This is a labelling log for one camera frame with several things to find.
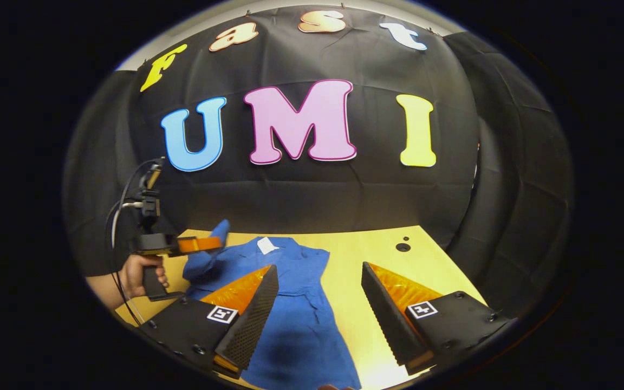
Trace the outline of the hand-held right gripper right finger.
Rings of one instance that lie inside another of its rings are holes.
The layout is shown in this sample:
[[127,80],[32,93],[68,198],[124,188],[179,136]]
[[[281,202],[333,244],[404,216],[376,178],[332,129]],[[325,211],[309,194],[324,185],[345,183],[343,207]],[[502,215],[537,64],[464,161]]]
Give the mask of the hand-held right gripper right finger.
[[409,375],[454,368],[517,322],[465,291],[441,294],[369,262],[362,264],[361,285],[397,365]]

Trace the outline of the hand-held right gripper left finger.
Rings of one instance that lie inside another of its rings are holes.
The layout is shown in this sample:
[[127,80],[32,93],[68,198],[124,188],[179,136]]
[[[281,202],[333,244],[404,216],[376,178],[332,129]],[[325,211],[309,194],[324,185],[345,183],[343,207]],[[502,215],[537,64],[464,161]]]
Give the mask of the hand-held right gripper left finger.
[[279,292],[268,265],[199,299],[180,295],[139,326],[146,339],[203,373],[239,379],[257,348]]

